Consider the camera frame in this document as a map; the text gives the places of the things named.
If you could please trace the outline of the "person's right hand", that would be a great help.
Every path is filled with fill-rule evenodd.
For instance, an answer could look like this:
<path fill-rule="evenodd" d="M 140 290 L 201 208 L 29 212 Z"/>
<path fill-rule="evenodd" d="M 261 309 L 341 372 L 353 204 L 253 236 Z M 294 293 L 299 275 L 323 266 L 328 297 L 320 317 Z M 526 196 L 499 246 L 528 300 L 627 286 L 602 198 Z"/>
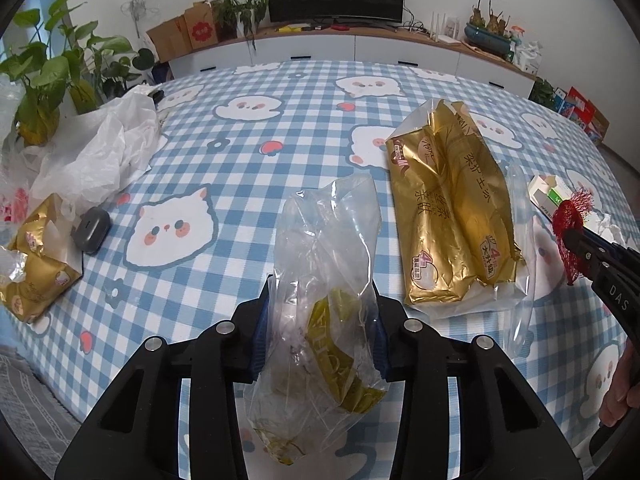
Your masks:
<path fill-rule="evenodd" d="M 604 426 L 615 426 L 633 408 L 640 405 L 639 385 L 630 384 L 631 372 L 638 362 L 637 352 L 630 340 L 626 341 L 623 355 L 617 363 L 611 387 L 603 398 L 599 418 Z"/>

